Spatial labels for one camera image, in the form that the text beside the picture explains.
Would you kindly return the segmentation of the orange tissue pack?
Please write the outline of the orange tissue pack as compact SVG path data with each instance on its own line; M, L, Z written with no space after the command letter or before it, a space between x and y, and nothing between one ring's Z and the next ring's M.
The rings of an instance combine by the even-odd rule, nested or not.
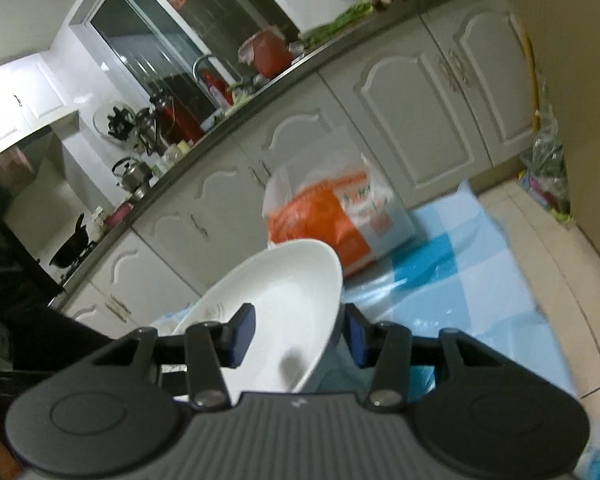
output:
M415 236L381 172L360 152L299 155L268 180L262 206L268 242L319 240L352 275Z

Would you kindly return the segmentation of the white upper cabinets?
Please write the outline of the white upper cabinets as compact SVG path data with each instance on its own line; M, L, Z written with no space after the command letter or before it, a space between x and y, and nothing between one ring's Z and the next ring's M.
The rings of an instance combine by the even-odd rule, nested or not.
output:
M46 126L69 105L39 53L0 66L0 151Z

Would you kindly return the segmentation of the range hood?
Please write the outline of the range hood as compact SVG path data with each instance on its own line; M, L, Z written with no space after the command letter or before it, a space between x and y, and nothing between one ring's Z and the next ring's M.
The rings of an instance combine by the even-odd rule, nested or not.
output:
M69 221L81 209L52 127L44 126L0 153L0 219L38 214Z

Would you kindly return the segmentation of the blue checkered plastic tablecloth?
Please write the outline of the blue checkered plastic tablecloth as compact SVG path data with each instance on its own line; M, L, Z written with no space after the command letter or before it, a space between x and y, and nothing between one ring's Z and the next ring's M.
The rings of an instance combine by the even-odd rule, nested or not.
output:
M558 331L540 306L510 249L501 223L479 205L463 183L457 192L413 211L417 235L344 285L342 300L353 302L372 322L407 326L415 336L433 337L459 328L509 359L577 394ZM184 333L190 322L220 320L218 307L163 315L152 327L160 336ZM366 393L371 370L357 370L342 338L326 351L306 391ZM600 418L576 475L600 479Z

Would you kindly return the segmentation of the black wok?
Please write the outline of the black wok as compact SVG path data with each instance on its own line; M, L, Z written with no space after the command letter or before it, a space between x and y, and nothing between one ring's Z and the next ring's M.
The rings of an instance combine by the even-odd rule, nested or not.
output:
M73 233L50 259L51 266L56 266L58 269L67 269L96 246L94 240L91 240L88 236L84 219L85 214L80 214L76 219Z

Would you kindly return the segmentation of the pink small bowl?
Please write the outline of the pink small bowl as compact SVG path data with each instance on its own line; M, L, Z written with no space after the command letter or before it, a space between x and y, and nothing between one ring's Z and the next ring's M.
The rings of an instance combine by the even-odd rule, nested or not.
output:
M132 206L129 203L121 204L114 212L108 214L104 223L108 229L114 229L120 224L131 211Z

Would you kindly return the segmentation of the steel kettle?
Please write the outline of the steel kettle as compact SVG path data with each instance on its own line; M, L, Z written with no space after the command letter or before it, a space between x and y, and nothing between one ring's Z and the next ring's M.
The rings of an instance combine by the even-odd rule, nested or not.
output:
M151 169L146 162L130 156L118 160L112 166L111 172L119 179L122 188L129 193L134 193L148 184L152 178Z

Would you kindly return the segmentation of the white floral plate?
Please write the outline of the white floral plate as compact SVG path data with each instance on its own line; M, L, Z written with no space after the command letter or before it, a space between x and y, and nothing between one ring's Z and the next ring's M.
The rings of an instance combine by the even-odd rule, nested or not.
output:
M304 389L341 320L342 269L319 240L292 240L248 258L198 300L174 330L199 322L226 323L252 304L256 329L244 360L222 370L230 400L245 391L296 393Z

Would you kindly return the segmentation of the round glass lid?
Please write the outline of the round glass lid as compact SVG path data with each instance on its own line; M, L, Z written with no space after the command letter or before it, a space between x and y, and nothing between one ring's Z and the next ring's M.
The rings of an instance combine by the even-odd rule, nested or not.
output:
M112 101L94 111L92 123L101 136L122 144L129 140L135 128L135 113L125 103Z

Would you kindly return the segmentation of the white lower kitchen cabinets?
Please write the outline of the white lower kitchen cabinets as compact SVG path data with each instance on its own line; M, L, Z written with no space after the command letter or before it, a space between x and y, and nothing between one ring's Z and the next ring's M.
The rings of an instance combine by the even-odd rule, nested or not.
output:
M266 245L272 174L347 133L405 206L528 148L532 96L509 0L412 0L312 55L174 168L68 281L55 310L117 335L203 295Z

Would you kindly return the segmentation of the glass french press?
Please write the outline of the glass french press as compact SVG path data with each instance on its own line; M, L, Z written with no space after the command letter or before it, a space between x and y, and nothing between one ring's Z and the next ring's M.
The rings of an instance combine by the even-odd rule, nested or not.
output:
M158 131L157 119L150 108L141 108L135 114L135 133L147 155L162 156L166 152L168 146Z

